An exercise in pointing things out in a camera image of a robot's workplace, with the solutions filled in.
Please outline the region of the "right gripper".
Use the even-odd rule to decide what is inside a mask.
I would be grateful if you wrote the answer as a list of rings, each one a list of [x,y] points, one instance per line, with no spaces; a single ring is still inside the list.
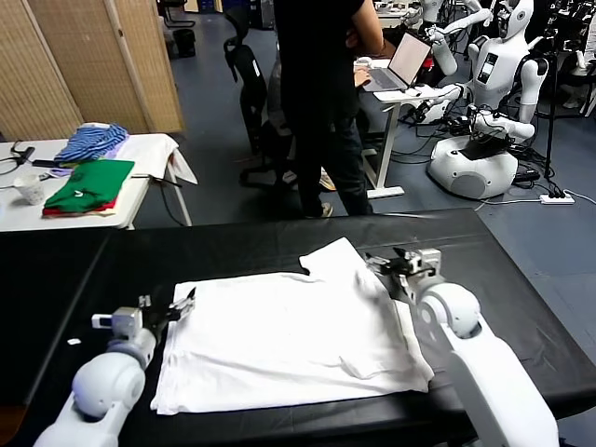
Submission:
[[[407,251],[394,247],[393,251],[396,257],[390,259],[366,253],[367,268],[379,277],[396,275],[403,289],[410,287],[415,281],[436,276],[440,272],[440,251],[437,249]]]

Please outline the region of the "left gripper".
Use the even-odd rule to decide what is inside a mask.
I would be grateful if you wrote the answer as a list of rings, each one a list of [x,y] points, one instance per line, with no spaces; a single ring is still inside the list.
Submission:
[[[171,321],[184,319],[195,307],[196,289],[169,306],[152,305],[150,294],[138,297],[138,307],[120,307],[111,319],[114,336],[136,336],[141,329],[160,336]]]

